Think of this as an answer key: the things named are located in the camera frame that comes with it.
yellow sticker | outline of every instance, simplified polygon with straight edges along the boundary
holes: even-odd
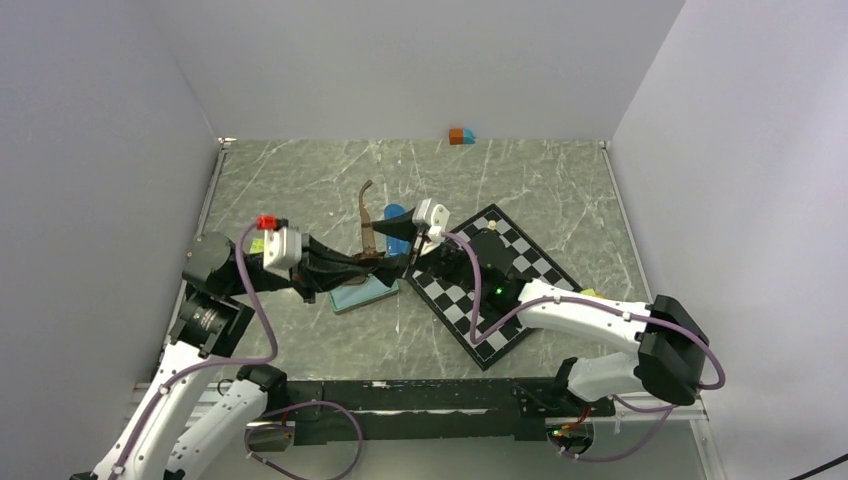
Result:
[[[262,253],[265,251],[265,239],[254,238],[247,253]]]
[[[582,293],[583,295],[589,295],[590,297],[604,298],[603,296],[595,292],[594,288],[587,288],[586,290],[583,290],[580,293]]]

blue object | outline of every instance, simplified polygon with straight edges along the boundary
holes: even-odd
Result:
[[[472,143],[476,143],[477,140],[474,138],[474,134],[471,133],[471,130],[467,128],[462,129],[462,143],[463,145],[471,145]]]
[[[383,210],[383,218],[386,220],[390,218],[399,217],[406,213],[402,206],[397,203],[390,203],[386,205],[386,208]],[[399,238],[394,237],[386,237],[386,256],[393,257],[395,255],[400,255],[401,253],[405,253],[409,248],[409,242],[401,240]]]
[[[397,280],[391,287],[387,287],[377,280],[377,277],[369,275],[368,280],[362,285],[342,285],[334,288],[330,291],[330,302],[333,305],[333,312],[340,314],[397,295],[399,290]]]

black and white checkered board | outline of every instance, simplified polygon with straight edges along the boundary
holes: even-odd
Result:
[[[501,240],[510,251],[517,254],[512,263],[513,268],[521,273],[539,278],[551,285],[580,291],[581,288],[559,265],[536,245],[515,222],[512,221],[497,205],[492,204],[463,222],[452,231],[460,237],[469,240],[481,228],[486,228],[489,221],[497,222],[497,231]],[[412,288],[421,295],[430,309],[471,355],[481,369],[486,370],[501,357],[515,348],[531,330],[521,327],[516,320],[505,323],[497,332],[476,347],[471,345],[469,332],[471,330],[471,305],[474,297],[456,285],[441,280],[434,280],[429,275],[414,272],[409,280]],[[478,335],[485,332],[498,319],[486,319],[481,314],[477,320]]]

white wall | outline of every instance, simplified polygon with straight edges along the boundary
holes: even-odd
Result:
[[[217,142],[136,0],[0,4],[0,465],[89,470],[156,360]]]
[[[612,137],[683,0],[147,0],[241,139]]]
[[[727,368],[705,397],[734,480],[848,451],[846,126],[848,3],[689,0],[613,139],[652,289]]]

marble table surface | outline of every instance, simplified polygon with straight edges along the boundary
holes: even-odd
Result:
[[[367,179],[374,181],[366,194],[372,218],[388,203],[412,208],[432,197],[450,209],[452,227],[496,203],[584,288],[648,300],[596,141],[236,141],[205,231],[236,239],[258,214],[273,214],[354,253],[361,250],[357,194]],[[385,249],[385,237],[377,243]],[[290,291],[260,298],[280,345],[273,364],[296,380],[550,376],[567,357],[607,353],[588,340],[537,331],[483,372],[405,282],[398,296],[342,315],[333,313],[328,295],[314,305]],[[268,351],[254,318],[235,355]]]

